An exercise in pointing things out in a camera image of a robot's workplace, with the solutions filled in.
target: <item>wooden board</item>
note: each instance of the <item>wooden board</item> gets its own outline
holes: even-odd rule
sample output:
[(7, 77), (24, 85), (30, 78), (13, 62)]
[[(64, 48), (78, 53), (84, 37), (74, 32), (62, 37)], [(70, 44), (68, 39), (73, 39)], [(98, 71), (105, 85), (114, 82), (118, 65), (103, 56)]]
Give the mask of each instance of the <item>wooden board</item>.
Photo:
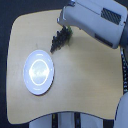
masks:
[[(113, 50), (72, 27), (70, 45), (53, 55), (49, 52), (60, 10), (29, 14), (13, 24), (7, 62), (7, 115), (19, 124), (40, 116), (78, 111), (114, 119), (123, 95), (120, 49)], [(55, 76), (42, 96), (31, 94), (24, 83), (23, 68), (29, 54), (44, 50), (52, 58)]]

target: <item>white plate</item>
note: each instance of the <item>white plate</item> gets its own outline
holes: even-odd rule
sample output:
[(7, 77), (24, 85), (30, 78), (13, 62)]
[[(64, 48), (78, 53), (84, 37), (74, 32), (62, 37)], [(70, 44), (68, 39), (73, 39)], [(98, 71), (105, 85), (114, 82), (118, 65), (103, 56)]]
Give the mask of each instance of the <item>white plate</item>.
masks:
[(51, 57), (42, 50), (32, 52), (24, 66), (23, 77), (27, 89), (35, 94), (45, 93), (51, 86), (54, 66)]

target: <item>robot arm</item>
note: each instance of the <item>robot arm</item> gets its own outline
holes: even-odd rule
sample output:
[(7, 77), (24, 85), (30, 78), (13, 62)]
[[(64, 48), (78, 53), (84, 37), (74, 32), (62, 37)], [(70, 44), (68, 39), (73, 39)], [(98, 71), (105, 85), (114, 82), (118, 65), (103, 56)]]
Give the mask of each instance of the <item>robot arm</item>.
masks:
[(113, 0), (71, 0), (57, 22), (76, 26), (113, 49), (128, 49), (127, 9)]

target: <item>dark background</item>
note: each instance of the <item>dark background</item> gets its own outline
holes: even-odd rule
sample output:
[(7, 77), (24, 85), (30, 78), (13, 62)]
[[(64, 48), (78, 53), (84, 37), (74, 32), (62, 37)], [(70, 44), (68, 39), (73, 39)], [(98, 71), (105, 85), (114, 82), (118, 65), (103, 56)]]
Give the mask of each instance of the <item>dark background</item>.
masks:
[[(127, 0), (116, 0), (128, 8)], [(0, 0), (0, 128), (28, 128), (29, 125), (11, 125), (6, 110), (6, 68), (11, 28), (21, 15), (44, 10), (62, 9), (68, 0)], [(113, 121), (104, 120), (104, 128), (110, 128)]]

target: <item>beige table surface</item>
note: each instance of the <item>beige table surface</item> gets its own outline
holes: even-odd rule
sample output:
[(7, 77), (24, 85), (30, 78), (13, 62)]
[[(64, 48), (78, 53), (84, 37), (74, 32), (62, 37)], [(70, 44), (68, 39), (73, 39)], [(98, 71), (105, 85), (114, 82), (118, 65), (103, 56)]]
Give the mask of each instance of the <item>beige table surface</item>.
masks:
[[(61, 111), (114, 119), (123, 95), (120, 49), (108, 48), (73, 27), (70, 45), (52, 55), (52, 37), (61, 30), (59, 13), (29, 14), (13, 24), (7, 61), (7, 115), (12, 124)], [(51, 56), (55, 67), (53, 85), (42, 96), (31, 94), (23, 79), (25, 61), (38, 49)]]

